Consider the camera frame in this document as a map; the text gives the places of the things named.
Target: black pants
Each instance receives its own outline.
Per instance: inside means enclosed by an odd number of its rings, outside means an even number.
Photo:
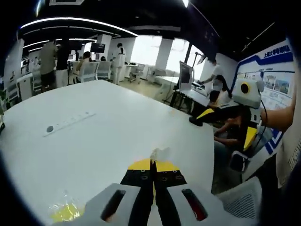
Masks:
[[[277,225],[275,215],[277,215],[279,208],[281,190],[278,189],[276,155],[267,159],[252,177],[258,177],[262,188],[260,225]]]

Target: floor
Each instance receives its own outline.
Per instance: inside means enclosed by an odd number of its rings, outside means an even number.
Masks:
[[[160,85],[149,83],[148,81],[145,80],[141,80],[140,84],[138,84],[136,81],[130,83],[128,79],[125,79],[124,81],[120,82],[119,85],[121,87],[130,89],[132,91],[135,91],[137,93],[140,93],[150,98],[153,98],[155,93],[160,88]],[[171,92],[162,93],[156,100],[168,105],[169,103],[164,100],[166,98],[170,100],[169,98],[170,96],[171,96]],[[214,174],[212,190],[211,190],[213,194],[219,194],[221,192],[229,190],[232,187],[233,187],[233,183],[229,182],[229,180],[222,179],[222,177],[217,173]]]

